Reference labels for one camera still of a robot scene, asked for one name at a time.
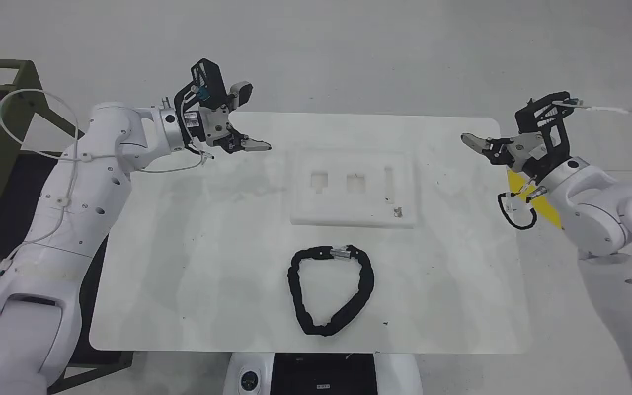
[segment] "black base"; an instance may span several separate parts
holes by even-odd
[[[271,395],[377,395],[372,354],[275,354]]]

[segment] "green metal frame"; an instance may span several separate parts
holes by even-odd
[[[18,70],[12,84],[0,85],[0,99],[17,89],[42,89],[36,66],[30,60],[0,59],[0,68]],[[23,141],[35,114],[74,136],[75,126],[50,108],[43,93],[27,92],[12,96],[0,109],[0,117],[9,130]],[[20,149],[11,137],[0,132],[0,195],[4,192]]]

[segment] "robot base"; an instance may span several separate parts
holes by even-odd
[[[223,395],[422,395],[410,354],[233,353]]]

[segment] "wire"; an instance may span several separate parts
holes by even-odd
[[[187,127],[187,123],[185,122],[185,101],[182,100],[180,102],[180,107],[178,108],[179,112],[180,112],[180,118],[183,121],[183,125],[185,126],[185,132],[187,133],[187,135],[189,136],[190,142],[193,143],[194,138],[191,135],[191,131],[189,130],[189,128]],[[153,173],[153,174],[159,174],[159,173],[173,173],[173,172],[179,172],[181,170],[189,170],[192,168],[195,168],[199,165],[203,165],[204,162],[206,162],[206,153],[204,152],[203,149],[199,149],[197,148],[197,153],[199,154],[199,162],[195,163],[194,165],[191,166],[186,166],[186,167],[179,167],[176,169],[167,169],[167,170],[144,170],[144,169],[137,169],[137,171],[142,172],[142,173]]]
[[[47,96],[51,96],[52,98],[54,98],[57,102],[61,103],[66,109],[68,109],[70,111],[70,113],[72,114],[74,121],[75,121],[75,142],[77,141],[77,137],[79,136],[79,120],[77,119],[77,116],[75,115],[75,113],[72,111],[72,109],[70,108],[70,106],[68,106],[68,104],[66,104],[66,102],[63,101],[63,99],[61,99],[60,97],[58,97],[57,95],[53,95],[50,92],[47,92],[43,89],[17,89],[13,92],[9,92],[9,94],[7,96],[5,96],[4,98],[2,98],[2,100],[0,100],[0,110],[2,109],[2,107],[5,105],[5,103],[9,100],[10,97],[14,96],[14,95],[19,95],[22,94],[24,92],[40,92],[43,93]],[[77,159],[76,155],[74,159],[71,158],[59,158],[56,157],[54,155],[49,155],[45,152],[41,152],[38,151],[32,147],[29,147],[27,144],[25,144],[24,141],[20,140],[18,137],[16,137],[7,127],[7,125],[4,123],[4,120],[2,119],[2,117],[0,117],[0,126],[2,126],[2,128],[4,129],[4,131],[9,135],[9,137],[11,137],[14,141],[16,141],[18,144],[20,144],[22,146],[23,149],[27,149],[29,151],[33,151],[36,152],[37,154],[41,155],[41,156],[45,156],[46,158],[50,158],[50,159],[56,159],[56,160],[63,160],[63,161],[79,161],[81,159]]]
[[[553,101],[552,104],[554,104],[555,106],[570,107],[572,109],[581,109],[581,110],[588,110],[588,111],[610,111],[610,112],[621,113],[621,114],[632,114],[632,109],[622,109],[620,107],[606,107],[606,106],[588,106],[584,104],[583,100],[574,99],[574,101],[575,103],[567,103],[567,102],[556,100],[556,101]]]
[[[517,194],[510,192],[510,197],[515,197]],[[537,222],[537,212],[535,211],[535,208],[531,208],[531,223],[529,223],[528,225],[518,225],[515,222],[513,222],[509,215],[507,214],[507,212],[505,211],[505,208],[503,207],[503,198],[507,196],[506,192],[500,193],[498,194],[498,196],[496,197],[497,202],[498,202],[498,207],[501,208],[501,213],[503,214],[503,217],[505,218],[505,220],[511,225],[513,226],[515,229],[517,230],[527,230],[527,229],[531,229],[533,226],[535,226],[535,223]],[[526,204],[531,203],[531,197],[527,197],[526,198]]]
[[[2,100],[0,100],[0,115],[2,114],[2,107],[5,105],[5,103],[9,100],[10,97],[12,97],[13,95],[19,95],[19,94],[21,94],[23,92],[39,92],[39,93],[43,93],[43,94],[45,94],[47,96],[50,96],[53,99],[55,99],[56,101],[58,101],[63,107],[65,107],[72,114],[72,117],[73,117],[74,123],[75,123],[75,135],[74,135],[74,143],[73,143],[73,150],[72,150],[72,158],[56,157],[56,156],[53,156],[53,155],[48,155],[48,154],[46,154],[44,152],[38,151],[38,150],[33,149],[33,148],[29,148],[29,150],[31,150],[33,152],[36,152],[37,154],[39,154],[41,156],[45,156],[46,158],[51,158],[51,159],[56,159],[56,160],[63,160],[63,161],[71,161],[72,162],[72,172],[70,174],[70,180],[68,182],[68,188],[66,189],[66,195],[64,196],[64,198],[66,199],[66,202],[70,202],[70,197],[72,196],[72,191],[74,190],[74,186],[75,186],[75,178],[77,176],[77,164],[78,164],[79,161],[81,161],[81,159],[77,158],[77,150],[78,150],[77,142],[79,141],[79,119],[77,118],[77,115],[72,110],[72,108],[63,99],[61,99],[60,97],[58,97],[56,95],[53,95],[50,92],[47,92],[47,91],[45,91],[43,89],[31,89],[31,88],[15,90],[13,92],[10,92],[4,98],[2,98]],[[9,131],[9,128],[4,123],[4,120],[2,119],[1,116],[0,116],[0,126],[2,126],[4,131],[11,138],[13,138],[19,144],[21,144],[23,148],[27,147],[26,144],[24,143],[24,141],[21,141],[18,137],[13,135],[11,133],[11,131]],[[41,240],[51,236],[52,234],[54,234],[61,227],[61,224],[63,223],[63,217],[64,217],[65,209],[66,209],[65,206],[63,206],[61,208],[61,213],[59,215],[59,219],[57,220],[57,223],[55,224],[54,228],[50,232],[48,232],[48,233],[44,234],[43,236],[40,236],[40,237],[38,237],[36,239],[23,241],[16,248],[14,248],[13,251],[11,251],[11,253],[7,256],[7,258],[2,260],[3,266],[6,265],[7,261],[8,261],[8,266],[4,270],[0,270],[0,276],[3,275],[6,272],[6,270],[8,270],[11,267],[11,265],[13,264],[13,258],[18,253],[20,248],[26,246],[27,244],[36,243],[38,241],[41,241]]]

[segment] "rectangular slot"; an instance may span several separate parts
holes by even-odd
[[[310,186],[314,189],[316,194],[322,194],[323,190],[327,188],[328,185],[328,175],[325,172],[316,172],[312,173],[312,179]]]
[[[393,168],[386,166],[384,168],[384,201],[386,204],[395,203],[395,180],[393,180]]]
[[[16,68],[0,68],[0,85],[12,85],[18,75]]]
[[[364,194],[366,192],[366,178],[364,174],[347,174],[347,192],[350,194]]]

